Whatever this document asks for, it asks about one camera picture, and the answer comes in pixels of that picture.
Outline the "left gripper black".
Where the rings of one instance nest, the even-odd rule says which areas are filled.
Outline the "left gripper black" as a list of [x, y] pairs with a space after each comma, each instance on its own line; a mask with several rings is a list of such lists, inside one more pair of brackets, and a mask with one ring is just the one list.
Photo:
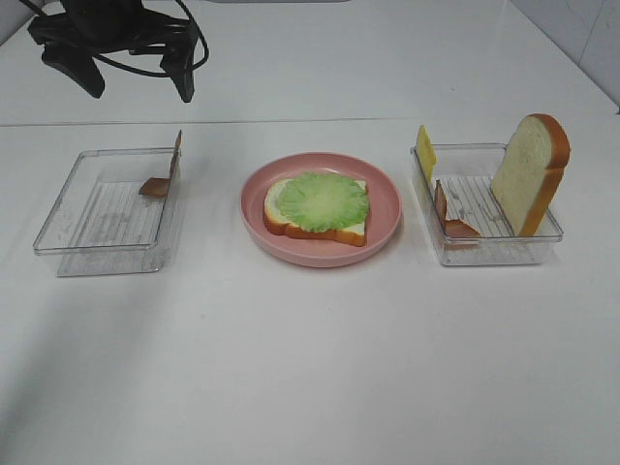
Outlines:
[[160, 61], [182, 102], [190, 103], [195, 92], [193, 77], [194, 26], [189, 19], [165, 15], [143, 6], [141, 1], [63, 1], [64, 11], [37, 15], [28, 26], [36, 44], [44, 46], [42, 61], [99, 99], [105, 81], [93, 57], [78, 47], [107, 53], [127, 49], [138, 52], [162, 45], [169, 47]]

